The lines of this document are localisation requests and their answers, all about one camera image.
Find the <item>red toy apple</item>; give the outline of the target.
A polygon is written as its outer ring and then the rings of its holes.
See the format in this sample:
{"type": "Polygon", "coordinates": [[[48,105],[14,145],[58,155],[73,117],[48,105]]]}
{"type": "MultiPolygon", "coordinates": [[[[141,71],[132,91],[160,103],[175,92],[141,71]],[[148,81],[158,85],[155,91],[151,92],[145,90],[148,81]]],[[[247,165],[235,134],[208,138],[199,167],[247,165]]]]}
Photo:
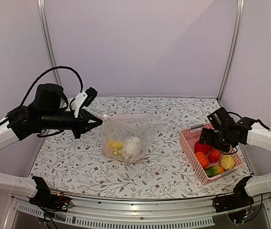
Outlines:
{"type": "Polygon", "coordinates": [[[195,142],[194,144],[194,152],[198,153],[198,152],[202,152],[203,154],[208,154],[211,150],[211,146],[207,145],[207,144],[200,144],[199,140],[195,142]]]}

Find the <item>yellow toy banana bunch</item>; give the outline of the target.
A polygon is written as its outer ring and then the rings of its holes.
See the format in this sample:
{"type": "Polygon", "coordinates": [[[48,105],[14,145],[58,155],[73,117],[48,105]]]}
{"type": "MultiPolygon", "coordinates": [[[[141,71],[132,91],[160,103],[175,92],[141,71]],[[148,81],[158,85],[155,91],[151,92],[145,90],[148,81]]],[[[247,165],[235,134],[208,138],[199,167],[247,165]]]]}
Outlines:
{"type": "Polygon", "coordinates": [[[115,156],[122,156],[121,151],[123,150],[124,143],[118,141],[108,141],[108,146],[113,149],[113,154],[115,156]]]}

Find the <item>clear zip top bag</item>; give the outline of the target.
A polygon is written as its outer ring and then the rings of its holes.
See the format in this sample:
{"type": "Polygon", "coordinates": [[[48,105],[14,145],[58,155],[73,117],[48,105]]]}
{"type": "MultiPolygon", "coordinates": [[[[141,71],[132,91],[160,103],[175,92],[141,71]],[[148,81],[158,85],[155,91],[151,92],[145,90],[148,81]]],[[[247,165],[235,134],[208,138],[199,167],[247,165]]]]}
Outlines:
{"type": "Polygon", "coordinates": [[[149,114],[101,116],[102,152],[111,159],[136,164],[143,159],[158,131],[166,126],[149,114]]]}

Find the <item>white toy cauliflower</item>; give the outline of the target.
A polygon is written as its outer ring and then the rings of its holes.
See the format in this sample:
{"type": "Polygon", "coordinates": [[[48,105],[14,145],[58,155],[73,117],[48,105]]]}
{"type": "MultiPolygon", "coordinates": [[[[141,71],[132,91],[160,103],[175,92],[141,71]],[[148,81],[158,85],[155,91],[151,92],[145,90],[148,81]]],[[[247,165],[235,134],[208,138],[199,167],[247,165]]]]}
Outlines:
{"type": "Polygon", "coordinates": [[[142,142],[141,138],[135,136],[128,139],[124,143],[124,147],[121,153],[124,161],[132,163],[139,158],[142,146],[141,142],[142,142]]]}

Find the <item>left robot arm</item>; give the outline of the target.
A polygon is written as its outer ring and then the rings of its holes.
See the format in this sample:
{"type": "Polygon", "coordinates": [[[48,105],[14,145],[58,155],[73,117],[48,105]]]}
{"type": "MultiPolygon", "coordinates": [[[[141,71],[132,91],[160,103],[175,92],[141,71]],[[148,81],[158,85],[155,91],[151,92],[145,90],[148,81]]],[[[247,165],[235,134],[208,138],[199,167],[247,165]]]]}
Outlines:
{"type": "MultiPolygon", "coordinates": [[[[44,138],[42,132],[45,130],[54,130],[56,135],[71,130],[74,138],[79,139],[102,124],[101,119],[85,110],[97,94],[92,87],[80,89],[69,102],[62,86],[39,84],[30,105],[25,106],[25,100],[22,100],[0,120],[0,151],[32,134],[44,138]]],[[[31,204],[55,211],[63,211],[71,205],[69,197],[63,193],[52,194],[45,180],[37,176],[16,177],[0,173],[0,192],[26,196],[31,204]]]]}

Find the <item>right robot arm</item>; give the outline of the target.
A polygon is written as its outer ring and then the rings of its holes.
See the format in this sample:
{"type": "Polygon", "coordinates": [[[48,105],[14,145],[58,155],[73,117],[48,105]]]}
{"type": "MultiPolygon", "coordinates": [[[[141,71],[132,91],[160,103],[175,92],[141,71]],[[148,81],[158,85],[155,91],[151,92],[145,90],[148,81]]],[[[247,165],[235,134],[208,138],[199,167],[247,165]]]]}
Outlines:
{"type": "MultiPolygon", "coordinates": [[[[271,152],[271,128],[261,120],[242,117],[236,122],[224,107],[217,109],[207,118],[212,129],[202,129],[200,144],[210,145],[225,153],[238,144],[256,146],[271,152]]],[[[248,176],[234,187],[229,204],[233,208],[239,208],[248,198],[265,193],[271,193],[271,173],[248,176]]]]}

